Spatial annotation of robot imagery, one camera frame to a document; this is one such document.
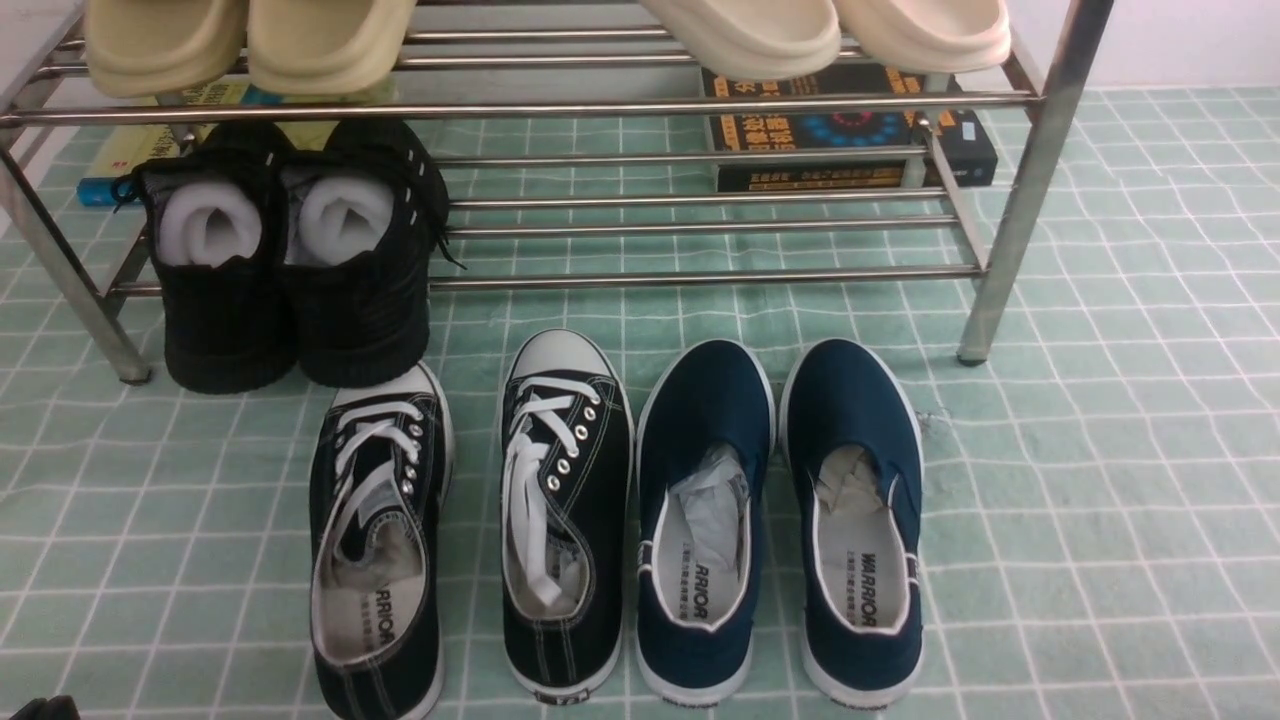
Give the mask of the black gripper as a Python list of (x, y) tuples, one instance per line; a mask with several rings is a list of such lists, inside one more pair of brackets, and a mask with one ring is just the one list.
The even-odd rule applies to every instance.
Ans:
[(76, 701), (68, 694), (33, 698), (9, 720), (81, 720)]

